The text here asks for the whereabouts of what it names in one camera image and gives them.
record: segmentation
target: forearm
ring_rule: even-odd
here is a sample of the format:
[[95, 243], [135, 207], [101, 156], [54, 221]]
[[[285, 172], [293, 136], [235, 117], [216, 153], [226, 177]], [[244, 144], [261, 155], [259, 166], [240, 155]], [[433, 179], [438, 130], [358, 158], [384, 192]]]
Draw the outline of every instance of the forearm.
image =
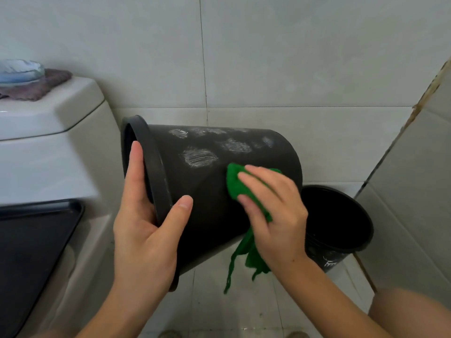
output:
[[324, 338], [388, 338], [310, 259], [280, 278]]
[[76, 338], [136, 338], [145, 323], [145, 320], [126, 313], [116, 295], [110, 292], [99, 312]]

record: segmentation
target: deer graphic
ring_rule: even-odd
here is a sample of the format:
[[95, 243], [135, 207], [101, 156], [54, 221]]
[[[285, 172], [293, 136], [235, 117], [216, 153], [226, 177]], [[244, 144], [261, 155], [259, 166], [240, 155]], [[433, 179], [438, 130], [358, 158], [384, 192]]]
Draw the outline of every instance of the deer graphic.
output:
[[327, 258], [325, 258], [324, 256], [323, 256], [323, 258], [324, 258], [324, 260], [326, 261], [326, 264], [324, 265], [324, 267], [332, 267], [332, 266], [335, 266], [336, 264], [337, 264], [337, 262], [334, 262], [334, 261], [329, 261]]

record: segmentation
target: person's left hand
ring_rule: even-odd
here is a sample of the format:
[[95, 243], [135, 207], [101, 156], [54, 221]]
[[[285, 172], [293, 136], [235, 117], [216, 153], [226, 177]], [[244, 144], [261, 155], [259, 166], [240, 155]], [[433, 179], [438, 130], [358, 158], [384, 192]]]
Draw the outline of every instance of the person's left hand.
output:
[[109, 297], [126, 315], [144, 322], [152, 315], [172, 283], [177, 246], [191, 214], [193, 199], [181, 197], [161, 227], [144, 184], [141, 145], [132, 144], [121, 208], [114, 223], [115, 280]]

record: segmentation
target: toilet tank lid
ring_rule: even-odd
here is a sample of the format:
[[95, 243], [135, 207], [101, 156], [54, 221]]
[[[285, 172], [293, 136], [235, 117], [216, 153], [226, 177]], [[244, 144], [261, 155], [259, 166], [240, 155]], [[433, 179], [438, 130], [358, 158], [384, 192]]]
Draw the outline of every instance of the toilet tank lid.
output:
[[97, 83], [73, 77], [36, 102], [0, 99], [0, 141], [66, 131], [105, 100]]

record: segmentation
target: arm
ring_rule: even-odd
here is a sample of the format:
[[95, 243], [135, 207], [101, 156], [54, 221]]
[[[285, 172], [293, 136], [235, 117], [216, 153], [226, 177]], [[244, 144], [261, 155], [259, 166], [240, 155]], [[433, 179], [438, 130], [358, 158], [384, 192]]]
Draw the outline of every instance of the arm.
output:
[[181, 197], [156, 227], [144, 184], [143, 149], [133, 142], [121, 208], [116, 217], [115, 277], [99, 312], [77, 338], [134, 338], [169, 290], [177, 264], [177, 245], [193, 199]]
[[271, 213], [266, 220], [245, 195], [238, 200], [246, 210], [257, 250], [296, 304], [325, 338], [389, 338], [305, 254], [307, 210], [289, 178], [271, 170], [246, 166], [240, 180]]

